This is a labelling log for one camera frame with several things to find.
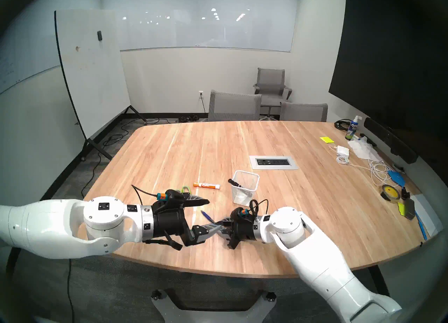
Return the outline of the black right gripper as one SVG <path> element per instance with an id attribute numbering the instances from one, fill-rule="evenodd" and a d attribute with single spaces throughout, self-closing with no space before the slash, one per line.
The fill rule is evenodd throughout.
<path id="1" fill-rule="evenodd" d="M 228 248 L 234 250 L 240 242 L 262 242 L 260 223 L 260 217 L 256 215 L 232 214 L 231 219 L 217 222 L 221 227 L 230 228 L 219 228 L 216 234 L 226 240 Z"/>

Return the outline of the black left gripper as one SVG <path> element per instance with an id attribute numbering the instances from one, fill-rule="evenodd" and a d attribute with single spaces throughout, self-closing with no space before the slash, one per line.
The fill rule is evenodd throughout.
<path id="1" fill-rule="evenodd" d="M 184 207 L 208 205 L 210 201 L 200 196 L 188 196 L 184 202 L 156 201 L 152 204 L 153 238 L 152 244 L 180 246 L 171 235 L 180 236 L 184 246 L 195 246 L 204 243 L 219 231 L 219 225 L 194 225 L 189 229 L 185 219 Z"/>

